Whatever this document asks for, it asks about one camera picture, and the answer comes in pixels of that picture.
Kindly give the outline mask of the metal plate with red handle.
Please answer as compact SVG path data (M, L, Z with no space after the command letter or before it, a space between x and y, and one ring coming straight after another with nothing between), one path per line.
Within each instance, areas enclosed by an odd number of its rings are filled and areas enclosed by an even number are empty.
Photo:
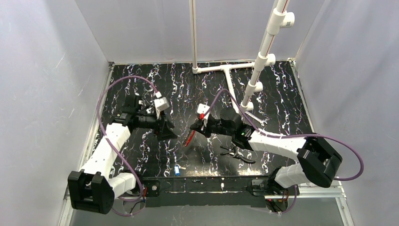
M184 147L187 147L190 144L190 142L191 142L192 138L194 137L195 133L196 133L195 130L190 130L189 134L187 135L186 141L184 143Z

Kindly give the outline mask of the blue key tag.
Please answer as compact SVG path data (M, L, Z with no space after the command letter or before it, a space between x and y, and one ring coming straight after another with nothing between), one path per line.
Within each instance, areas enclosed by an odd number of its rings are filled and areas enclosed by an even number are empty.
M179 166L175 166L174 167L174 172L175 172L175 175L178 177L178 176L180 176L180 167Z

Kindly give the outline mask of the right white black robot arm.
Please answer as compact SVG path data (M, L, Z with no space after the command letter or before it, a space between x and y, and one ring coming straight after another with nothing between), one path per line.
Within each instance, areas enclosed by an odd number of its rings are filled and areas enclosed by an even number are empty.
M197 120L190 126L209 138L212 134L230 136L232 145L225 146L225 154L231 154L248 164L254 161L236 153L237 148L249 151L267 151L296 161L296 164L276 168L266 180L251 184L248 191L253 195L283 194L295 185L313 183L329 188L342 163L341 155L322 137L283 138L243 122L232 108L221 111L218 119L204 111L198 112Z

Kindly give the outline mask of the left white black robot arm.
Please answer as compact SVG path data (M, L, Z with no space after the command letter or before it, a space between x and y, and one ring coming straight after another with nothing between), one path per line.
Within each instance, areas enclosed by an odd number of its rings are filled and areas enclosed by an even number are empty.
M177 138L174 125L164 112L169 102L159 92L153 107L153 113L146 113L142 98L133 95L116 110L90 159L80 171L72 171L68 176L73 209L107 214L116 198L140 185L134 173L120 173L109 178L113 163L134 129L151 129L158 141Z

